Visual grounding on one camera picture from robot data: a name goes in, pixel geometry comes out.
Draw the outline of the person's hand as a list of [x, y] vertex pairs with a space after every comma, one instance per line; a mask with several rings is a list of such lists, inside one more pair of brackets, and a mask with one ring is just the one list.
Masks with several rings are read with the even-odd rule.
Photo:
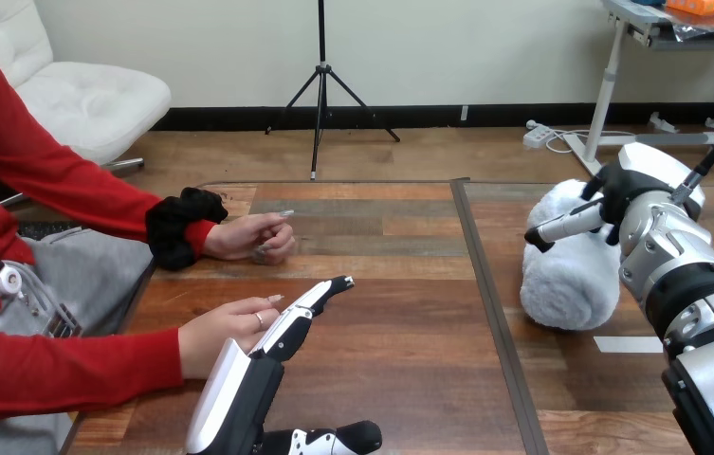
[[231, 339], [248, 351], [278, 318], [284, 297], [251, 297], [220, 305], [178, 329], [184, 379], [207, 379], [225, 343]]
[[288, 224], [293, 209], [250, 214], [213, 227], [206, 237], [204, 255], [222, 261], [249, 259], [256, 264], [280, 264], [296, 244]]

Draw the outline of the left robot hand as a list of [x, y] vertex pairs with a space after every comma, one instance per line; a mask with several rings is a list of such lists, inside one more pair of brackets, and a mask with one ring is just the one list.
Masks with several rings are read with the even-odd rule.
[[188, 454], [372, 454], [381, 449], [381, 429], [370, 420], [339, 428], [264, 430], [283, 363], [301, 348], [329, 299], [354, 285], [350, 276], [317, 283], [282, 311], [249, 352], [233, 340], [225, 343], [195, 406]]

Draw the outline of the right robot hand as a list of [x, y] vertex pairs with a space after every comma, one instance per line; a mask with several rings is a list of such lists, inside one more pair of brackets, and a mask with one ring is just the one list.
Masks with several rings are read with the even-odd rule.
[[698, 222], [705, 195], [698, 185], [710, 172], [714, 158], [706, 155], [690, 169], [684, 163], [658, 149], [641, 143], [624, 145], [615, 160], [602, 166], [588, 181], [580, 198], [585, 201], [557, 218], [530, 227], [524, 240], [540, 252], [548, 251], [558, 240], [581, 233], [597, 233], [605, 225], [612, 227], [605, 243], [620, 243], [619, 230], [626, 211], [637, 197], [651, 191], [672, 195], [677, 188], [688, 187], [687, 197], [679, 204], [684, 215]]

